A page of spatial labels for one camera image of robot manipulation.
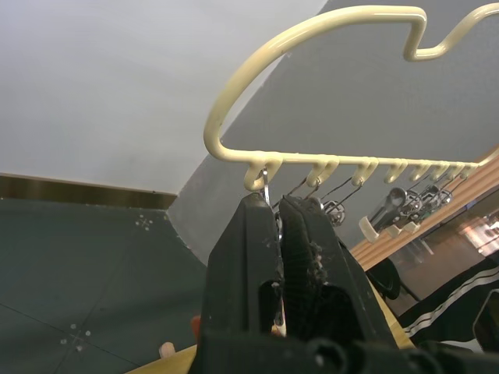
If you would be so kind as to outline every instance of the white stripe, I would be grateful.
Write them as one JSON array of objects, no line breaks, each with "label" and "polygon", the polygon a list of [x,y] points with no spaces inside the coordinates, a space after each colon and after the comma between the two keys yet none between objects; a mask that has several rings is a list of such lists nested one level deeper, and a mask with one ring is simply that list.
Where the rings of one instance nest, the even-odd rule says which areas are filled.
[{"label": "white stripe", "polygon": [[451,306],[453,302],[458,300],[469,290],[476,286],[489,284],[497,280],[499,280],[499,267],[479,272],[477,275],[464,282],[461,287],[454,290],[443,304],[439,305],[434,311],[419,316],[419,318],[414,321],[414,323],[407,326],[404,331],[411,337],[420,330],[418,329],[414,332],[414,329],[419,324],[423,324],[424,327],[428,327],[435,319],[437,319],[438,316],[440,316],[449,306]]},{"label": "white stripe", "polygon": [[478,343],[477,339],[472,339],[470,341],[454,341],[454,340],[444,340],[441,343],[454,345],[455,347],[471,349],[475,353],[483,353],[483,348]]},{"label": "white stripe", "polygon": [[[497,272],[499,271],[499,267],[494,267],[493,269],[490,269],[490,270],[484,270],[484,271],[480,271],[479,273],[477,273],[474,277],[471,277],[469,278],[468,280],[466,280],[463,284],[461,284],[461,286],[459,286],[458,288],[456,288],[449,296],[448,296],[448,299],[449,298],[452,298],[456,292],[460,291],[461,288],[467,286],[468,284],[472,283],[475,279],[477,278],[481,278],[481,277],[489,277],[489,276],[492,276],[492,275],[495,275]],[[431,315],[433,313],[435,313],[442,305],[439,305],[434,311],[432,312],[428,312],[428,313],[425,313],[425,314],[422,314],[421,316],[418,317],[418,319],[416,321],[414,321],[412,324],[410,324],[409,326],[407,326],[406,328],[404,328],[404,330],[411,330],[414,326],[416,326],[418,323],[420,323],[422,320],[424,319],[428,319],[431,317]]]},{"label": "white stripe", "polygon": [[422,321],[417,326],[414,326],[413,328],[409,329],[409,331],[406,330],[404,331],[409,335],[409,337],[411,337],[414,334],[416,334],[418,331],[426,329],[435,321],[435,319],[440,317],[447,310],[449,306],[451,306],[456,300],[458,300],[466,292],[477,286],[483,286],[485,284],[493,283],[495,281],[499,281],[499,273],[497,273],[493,277],[476,279],[473,283],[468,284],[467,286],[461,288],[459,292],[453,296],[453,298],[448,298],[444,304],[440,305],[437,309],[435,309],[435,311],[431,313],[431,317],[429,319]]}]

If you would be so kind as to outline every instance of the dark green floor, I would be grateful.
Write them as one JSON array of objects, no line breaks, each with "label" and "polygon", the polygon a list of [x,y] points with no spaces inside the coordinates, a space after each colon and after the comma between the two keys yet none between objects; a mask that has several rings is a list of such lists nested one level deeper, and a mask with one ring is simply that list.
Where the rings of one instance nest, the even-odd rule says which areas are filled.
[{"label": "dark green floor", "polygon": [[122,373],[194,344],[205,266],[163,210],[0,200],[0,374]]}]

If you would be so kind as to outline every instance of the black and white striped fabric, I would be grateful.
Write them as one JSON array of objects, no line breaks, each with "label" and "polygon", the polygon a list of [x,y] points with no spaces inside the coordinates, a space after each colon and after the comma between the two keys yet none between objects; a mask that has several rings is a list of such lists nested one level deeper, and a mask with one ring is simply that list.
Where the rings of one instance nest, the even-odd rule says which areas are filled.
[{"label": "black and white striped fabric", "polygon": [[499,289],[499,266],[485,259],[451,279],[398,321],[415,345],[435,340],[480,351],[473,324],[494,289]]}]

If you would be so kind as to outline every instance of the cream hanger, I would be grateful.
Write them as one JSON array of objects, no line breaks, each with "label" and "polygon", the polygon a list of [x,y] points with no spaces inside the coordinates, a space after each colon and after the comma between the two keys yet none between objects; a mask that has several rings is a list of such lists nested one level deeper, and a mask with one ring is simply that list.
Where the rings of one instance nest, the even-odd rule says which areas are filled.
[{"label": "cream hanger", "polygon": [[312,188],[318,182],[324,184],[324,181],[331,176],[340,164],[357,165],[356,172],[352,176],[352,184],[357,186],[363,184],[373,174],[378,165],[390,166],[390,170],[384,179],[386,183],[395,181],[408,166],[414,167],[410,176],[412,181],[421,178],[431,167],[434,167],[431,174],[432,180],[437,180],[446,171],[449,172],[449,176],[452,178],[458,175],[466,178],[475,169],[495,158],[499,154],[499,150],[479,163],[232,150],[221,144],[220,128],[228,111],[249,84],[276,58],[311,37],[340,26],[352,24],[410,23],[411,31],[405,42],[404,58],[409,62],[419,62],[441,57],[450,51],[479,21],[496,14],[499,14],[499,3],[481,6],[462,19],[439,45],[421,49],[418,49],[418,46],[426,28],[426,13],[421,8],[414,6],[353,6],[326,12],[299,23],[260,47],[227,82],[208,115],[204,127],[204,144],[208,152],[219,160],[246,162],[249,164],[244,177],[244,186],[249,191],[258,191],[264,187],[264,179],[261,176],[261,171],[264,168],[267,169],[267,180],[270,181],[283,163],[312,164],[313,169],[306,178],[307,185]]}]

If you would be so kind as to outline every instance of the white plastic piece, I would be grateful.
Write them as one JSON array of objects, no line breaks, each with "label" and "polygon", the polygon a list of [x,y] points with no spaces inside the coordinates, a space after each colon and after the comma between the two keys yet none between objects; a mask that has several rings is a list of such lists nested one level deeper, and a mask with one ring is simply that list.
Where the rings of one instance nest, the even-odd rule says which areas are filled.
[{"label": "white plastic piece", "polygon": [[362,217],[360,219],[359,227],[369,243],[374,243],[380,237],[376,230],[374,230],[373,226],[371,226],[369,218],[367,217]]},{"label": "white plastic piece", "polygon": [[407,231],[408,233],[415,234],[419,228],[420,224],[415,224],[414,222],[409,222],[406,226],[402,228],[402,230]]},{"label": "white plastic piece", "polygon": [[463,179],[468,178],[477,168],[483,166],[482,162],[480,162],[480,164],[478,166],[477,165],[466,165],[461,172],[461,178],[463,178]]},{"label": "white plastic piece", "polygon": [[420,164],[414,169],[414,171],[411,173],[411,176],[409,179],[413,182],[417,181],[420,179],[424,173],[428,171],[429,168],[431,168],[431,162],[429,160],[420,160]]},{"label": "white plastic piece", "polygon": [[385,228],[385,230],[388,232],[388,234],[393,238],[397,238],[400,233],[402,232],[402,230],[400,228],[398,228],[397,226],[395,226],[394,224],[391,225],[389,228]]},{"label": "white plastic piece", "polygon": [[384,177],[385,183],[392,183],[397,179],[400,174],[407,168],[409,162],[406,159],[397,158],[396,164],[390,166],[387,175]]},{"label": "white plastic piece", "polygon": [[377,165],[380,161],[375,157],[364,157],[361,162],[358,163],[357,170],[352,176],[352,184],[363,185],[365,181],[373,174],[376,170]]},{"label": "white plastic piece", "polygon": [[325,154],[317,156],[321,158],[321,161],[313,166],[312,171],[306,177],[306,184],[312,188],[316,186],[317,182],[322,185],[340,164],[338,156],[326,156]]},{"label": "white plastic piece", "polygon": [[440,161],[438,165],[435,167],[435,170],[432,171],[430,180],[436,181],[439,179],[439,177],[442,176],[443,173],[446,172],[447,169],[451,166],[450,162],[447,161]]},{"label": "white plastic piece", "polygon": [[[321,168],[324,155],[232,150],[221,144],[220,130],[228,111],[249,84],[275,59],[311,37],[341,26],[360,23],[410,23],[411,30],[403,52],[405,60],[411,62],[431,60],[439,58],[450,51],[479,21],[496,14],[499,14],[499,3],[480,6],[462,19],[437,46],[421,49],[418,49],[418,46],[426,28],[426,13],[421,8],[414,6],[352,6],[336,9],[308,19],[268,41],[235,72],[218,96],[208,115],[203,134],[204,144],[208,152],[219,160],[249,163],[249,170],[244,180],[244,186],[249,191],[256,191],[263,186],[263,179],[260,178],[255,181],[255,178],[264,166],[268,170],[268,181],[274,177],[283,162],[286,164],[320,165],[319,168]],[[465,163],[469,167],[467,172],[485,165],[498,154],[499,150],[479,164]],[[366,158],[338,156],[338,159],[339,164],[363,165]],[[408,166],[415,166],[417,170],[412,174],[413,180],[418,179],[417,177],[420,178],[420,175],[422,175],[420,172],[427,165],[442,168],[443,162],[447,163],[448,167],[458,165],[457,162],[447,161],[407,160]],[[394,166],[397,163],[398,159],[396,158],[377,158],[377,164],[380,165]],[[356,179],[356,183],[361,183],[360,178]]]},{"label": "white plastic piece", "polygon": [[448,171],[447,179],[453,181],[465,168],[464,162],[458,162],[456,166],[452,166]]}]

